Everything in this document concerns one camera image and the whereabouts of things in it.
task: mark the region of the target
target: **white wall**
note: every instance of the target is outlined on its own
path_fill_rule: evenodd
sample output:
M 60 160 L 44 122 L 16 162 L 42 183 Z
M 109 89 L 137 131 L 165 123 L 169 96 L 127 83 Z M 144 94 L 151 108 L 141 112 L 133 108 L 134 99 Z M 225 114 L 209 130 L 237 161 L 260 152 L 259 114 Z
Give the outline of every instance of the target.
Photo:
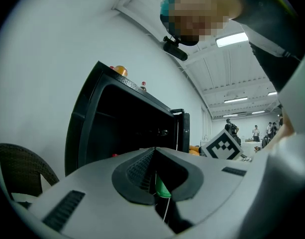
M 243 139 L 248 139 L 253 137 L 252 130 L 254 129 L 254 126 L 257 125 L 258 129 L 260 130 L 261 136 L 260 138 L 263 138 L 265 136 L 266 127 L 268 126 L 268 123 L 276 122 L 277 128 L 279 127 L 278 124 L 279 117 L 277 116 L 277 113 L 268 113 L 265 115 L 257 115 L 257 116 L 249 116 L 242 119 L 237 118 L 231 118 L 231 122 L 235 124 L 240 130 L 238 132 L 238 137 Z M 212 135 L 213 138 L 216 136 L 219 132 L 224 129 L 224 126 L 226 124 L 226 120 L 213 120 L 212 121 Z
M 59 178 L 70 114 L 99 60 L 172 109 L 191 115 L 191 144 L 202 138 L 202 102 L 176 63 L 115 11 L 116 0 L 23 0 L 0 33 L 0 142 L 39 154 Z

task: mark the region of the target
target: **wicker chair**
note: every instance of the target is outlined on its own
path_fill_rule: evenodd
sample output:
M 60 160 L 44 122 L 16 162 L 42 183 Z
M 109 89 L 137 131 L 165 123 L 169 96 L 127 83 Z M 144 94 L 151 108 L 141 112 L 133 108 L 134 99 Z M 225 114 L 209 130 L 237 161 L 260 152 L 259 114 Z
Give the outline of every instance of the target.
M 11 199 L 11 193 L 39 196 L 42 193 L 40 174 L 51 186 L 59 181 L 40 156 L 18 145 L 0 143 L 0 166 Z

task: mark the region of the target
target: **ceiling light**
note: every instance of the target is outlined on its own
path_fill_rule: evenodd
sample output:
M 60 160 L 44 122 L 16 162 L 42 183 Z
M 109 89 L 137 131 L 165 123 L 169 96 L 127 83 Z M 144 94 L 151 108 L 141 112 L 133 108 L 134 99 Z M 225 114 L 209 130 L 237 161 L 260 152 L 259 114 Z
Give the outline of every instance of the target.
M 260 112 L 253 112 L 252 114 L 262 114 L 264 113 L 265 111 L 260 111 Z
M 233 34 L 226 37 L 216 39 L 217 46 L 223 47 L 237 42 L 248 41 L 247 35 L 243 33 Z
M 232 116 L 237 116 L 237 114 L 223 115 L 223 117 L 232 117 Z
M 243 100 L 247 100 L 248 98 L 245 97 L 245 98 L 236 98 L 236 99 L 232 99 L 232 100 L 226 100 L 224 101 L 224 103 L 231 103 L 231 102 L 236 102 L 236 101 L 243 101 Z

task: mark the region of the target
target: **white ceiling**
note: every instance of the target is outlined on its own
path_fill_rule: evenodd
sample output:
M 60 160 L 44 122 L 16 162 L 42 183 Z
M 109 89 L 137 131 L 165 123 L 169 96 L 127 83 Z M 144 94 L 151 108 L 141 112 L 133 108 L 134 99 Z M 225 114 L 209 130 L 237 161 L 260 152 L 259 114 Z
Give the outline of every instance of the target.
M 170 35 L 160 21 L 162 0 L 119 0 L 114 8 L 141 24 L 159 41 Z M 215 39 L 242 32 L 240 24 L 230 21 L 216 35 L 209 36 L 196 46 L 180 48 L 188 54 L 186 61 L 177 60 L 190 77 L 213 119 L 223 115 L 277 109 L 277 96 L 267 96 L 275 91 L 263 69 L 252 53 L 248 42 L 218 48 Z M 225 104 L 225 100 L 248 97 L 248 100 Z

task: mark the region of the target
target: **person in white shirt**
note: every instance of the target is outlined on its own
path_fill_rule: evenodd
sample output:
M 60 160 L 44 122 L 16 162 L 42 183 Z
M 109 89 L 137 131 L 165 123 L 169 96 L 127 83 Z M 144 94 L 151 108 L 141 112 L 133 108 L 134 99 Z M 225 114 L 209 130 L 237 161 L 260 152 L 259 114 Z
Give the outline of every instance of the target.
M 268 123 L 268 126 L 266 128 L 266 134 L 269 138 L 272 137 L 272 123 L 271 122 Z
M 255 128 L 253 129 L 252 133 L 254 134 L 254 141 L 260 141 L 260 131 L 257 128 L 257 125 L 255 125 Z

